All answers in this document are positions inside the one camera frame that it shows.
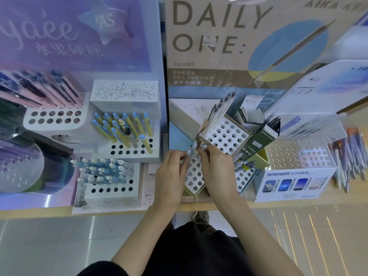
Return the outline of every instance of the person's left hand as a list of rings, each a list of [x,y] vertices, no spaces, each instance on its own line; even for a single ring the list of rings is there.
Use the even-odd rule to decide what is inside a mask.
[[[185,151],[169,150],[156,171],[154,186],[153,206],[158,208],[170,208],[174,212],[182,200],[186,171],[191,157],[187,157],[182,166],[180,159],[186,156]]]

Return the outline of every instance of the star logo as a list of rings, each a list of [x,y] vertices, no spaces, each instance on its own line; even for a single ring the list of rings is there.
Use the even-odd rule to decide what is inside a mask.
[[[78,19],[97,31],[103,45],[107,45],[112,39],[121,39],[126,43],[132,41],[124,28],[128,17],[125,11],[109,8],[101,0],[88,1],[91,10],[78,15]]]

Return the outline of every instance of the person's right hand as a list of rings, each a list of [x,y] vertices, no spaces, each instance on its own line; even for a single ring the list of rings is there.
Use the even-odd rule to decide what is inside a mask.
[[[206,150],[198,148],[198,152],[203,178],[214,203],[222,204],[237,198],[239,194],[236,190],[232,157],[222,153],[214,145],[208,145]]]

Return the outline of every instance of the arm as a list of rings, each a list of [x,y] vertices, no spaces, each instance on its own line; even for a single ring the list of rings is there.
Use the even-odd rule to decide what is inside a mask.
[[[257,276],[303,276],[238,194],[232,157],[213,145],[206,151],[198,150],[208,192],[240,239],[254,273]]]
[[[190,161],[188,157],[179,166],[180,158],[185,154],[183,151],[168,151],[156,172],[153,205],[112,259],[130,276],[143,273],[154,246],[180,204]]]

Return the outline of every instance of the tiled floor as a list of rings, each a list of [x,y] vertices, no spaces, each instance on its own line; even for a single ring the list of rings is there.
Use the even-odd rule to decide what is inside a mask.
[[[368,204],[254,209],[305,275],[360,276],[368,271]],[[210,224],[236,236],[218,211]],[[193,213],[177,213],[176,227]],[[0,275],[76,275],[110,260],[142,215],[0,220]]]

